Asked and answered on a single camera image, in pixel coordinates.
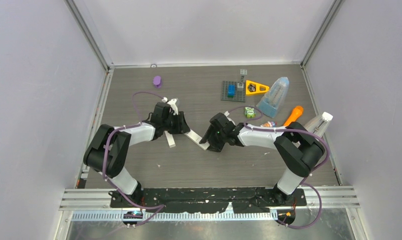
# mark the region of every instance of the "black tape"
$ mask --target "black tape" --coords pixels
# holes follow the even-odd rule
[[[213,187],[213,188],[145,188],[143,203],[147,207],[164,204],[163,213],[222,213],[229,203],[233,211],[239,213],[267,213],[267,207],[293,205],[306,206],[302,189],[296,189],[293,196],[280,205],[272,198],[272,190],[264,187]]]

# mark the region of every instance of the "small green object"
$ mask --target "small green object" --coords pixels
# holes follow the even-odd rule
[[[249,119],[252,119],[252,118],[255,118],[255,115],[256,115],[257,113],[255,112],[255,109],[253,109],[252,107],[245,107],[245,117],[246,118],[249,118]]]

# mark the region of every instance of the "gray block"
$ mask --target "gray block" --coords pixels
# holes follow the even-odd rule
[[[245,87],[244,87],[244,83],[243,82],[238,82],[238,87],[237,87],[237,91],[244,91]]]
[[[227,97],[227,89],[229,85],[234,85],[237,88],[238,82],[237,81],[222,81],[221,83],[221,100],[222,101],[233,101],[233,102],[245,102],[245,87],[246,83],[243,83],[243,91],[235,91],[234,97]]]

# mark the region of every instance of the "wooden table surface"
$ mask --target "wooden table surface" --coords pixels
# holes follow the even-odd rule
[[[111,126],[139,122],[131,97],[138,91],[149,91],[169,99],[179,98],[179,110],[184,111],[189,127],[203,136],[209,120],[216,113],[242,106],[255,105],[261,98],[247,96],[246,102],[221,101],[221,81],[238,81],[240,69],[247,69],[245,79],[271,86],[279,77],[288,77],[289,91],[276,118],[263,117],[252,121],[260,125],[275,121],[281,126],[300,105],[303,115],[298,119],[306,124],[315,116],[313,104],[299,65],[199,66],[115,69],[109,89],[102,123]],[[163,85],[154,88],[152,79],[161,76]],[[160,99],[139,94],[135,102],[143,118],[148,117]],[[243,109],[229,116],[234,122],[245,120]],[[249,146],[225,145],[218,152],[204,151],[185,135],[174,136],[176,147],[169,148],[163,135],[151,142],[129,148],[126,168],[145,188],[177,187],[257,187],[274,186],[286,168],[276,150]],[[307,182],[315,185],[337,184],[330,162],[314,172]],[[91,170],[86,188],[109,188],[101,176]]]

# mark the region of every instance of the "purple cap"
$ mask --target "purple cap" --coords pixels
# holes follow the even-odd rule
[[[161,85],[162,85],[162,83],[161,83],[161,77],[160,76],[155,76],[154,77],[154,80],[152,81],[152,83],[154,84],[154,86],[156,87],[156,88],[160,88],[161,87]]]

